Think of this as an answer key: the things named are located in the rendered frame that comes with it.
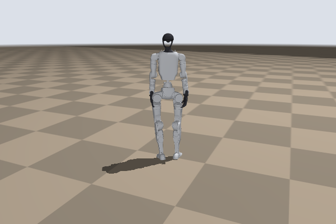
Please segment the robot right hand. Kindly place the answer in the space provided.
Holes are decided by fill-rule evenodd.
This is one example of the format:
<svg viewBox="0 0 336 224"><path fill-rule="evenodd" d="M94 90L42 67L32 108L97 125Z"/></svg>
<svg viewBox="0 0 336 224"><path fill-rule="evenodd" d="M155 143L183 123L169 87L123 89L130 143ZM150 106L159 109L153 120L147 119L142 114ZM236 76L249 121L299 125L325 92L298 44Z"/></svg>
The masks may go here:
<svg viewBox="0 0 336 224"><path fill-rule="evenodd" d="M188 90L186 90L186 91L185 91L185 94L183 94L183 95L184 95L184 100L181 102L181 103L183 103L183 105L182 105L181 108L185 107L186 104L187 104Z"/></svg>

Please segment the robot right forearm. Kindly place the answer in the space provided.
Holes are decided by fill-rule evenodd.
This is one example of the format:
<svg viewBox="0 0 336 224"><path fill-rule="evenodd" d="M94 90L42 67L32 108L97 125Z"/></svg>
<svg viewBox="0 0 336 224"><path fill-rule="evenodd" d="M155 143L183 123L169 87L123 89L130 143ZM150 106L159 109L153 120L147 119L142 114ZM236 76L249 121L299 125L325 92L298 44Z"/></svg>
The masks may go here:
<svg viewBox="0 0 336 224"><path fill-rule="evenodd" d="M182 87L183 87L183 93L185 94L185 91L188 90L188 84L187 84L187 73L186 73L186 78L182 79ZM189 90L188 90L189 93Z"/></svg>

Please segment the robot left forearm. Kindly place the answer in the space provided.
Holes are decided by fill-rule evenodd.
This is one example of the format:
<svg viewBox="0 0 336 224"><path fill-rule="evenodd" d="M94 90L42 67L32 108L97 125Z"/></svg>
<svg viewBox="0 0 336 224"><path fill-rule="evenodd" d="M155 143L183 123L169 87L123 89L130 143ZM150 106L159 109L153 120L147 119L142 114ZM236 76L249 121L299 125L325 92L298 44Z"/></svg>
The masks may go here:
<svg viewBox="0 0 336 224"><path fill-rule="evenodd" d="M150 82L149 89L150 89L150 91L149 91L149 94L150 94L151 91L153 91L153 93L154 93L155 81L156 81L155 79L151 78L151 72L150 72L150 79L149 79L149 82Z"/></svg>

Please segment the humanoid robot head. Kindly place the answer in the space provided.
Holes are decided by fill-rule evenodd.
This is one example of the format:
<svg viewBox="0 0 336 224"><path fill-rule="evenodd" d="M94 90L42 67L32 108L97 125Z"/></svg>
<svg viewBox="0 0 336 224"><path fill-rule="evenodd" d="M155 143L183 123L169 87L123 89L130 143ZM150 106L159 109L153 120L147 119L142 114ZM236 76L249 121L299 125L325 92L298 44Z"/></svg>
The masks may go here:
<svg viewBox="0 0 336 224"><path fill-rule="evenodd" d="M162 41L163 41L163 46L165 47L165 50L164 50L163 52L173 52L173 51L171 50L171 46L172 46L173 40L174 40L174 37L173 37L172 34L165 34L165 35L163 36ZM170 41L171 41L171 45L170 45L169 47L166 47L166 46L164 45L164 41L166 41L166 42L170 42Z"/></svg>

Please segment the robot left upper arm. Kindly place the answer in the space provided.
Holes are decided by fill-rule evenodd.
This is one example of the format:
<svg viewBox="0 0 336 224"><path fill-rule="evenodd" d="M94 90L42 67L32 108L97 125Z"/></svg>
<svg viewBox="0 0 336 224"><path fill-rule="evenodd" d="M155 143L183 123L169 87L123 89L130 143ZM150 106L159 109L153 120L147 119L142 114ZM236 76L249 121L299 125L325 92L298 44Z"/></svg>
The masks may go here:
<svg viewBox="0 0 336 224"><path fill-rule="evenodd" d="M150 61L150 68L151 68L151 78L156 78L157 77L157 72L156 72L156 60L159 58L159 53L155 53L151 55L151 61Z"/></svg>

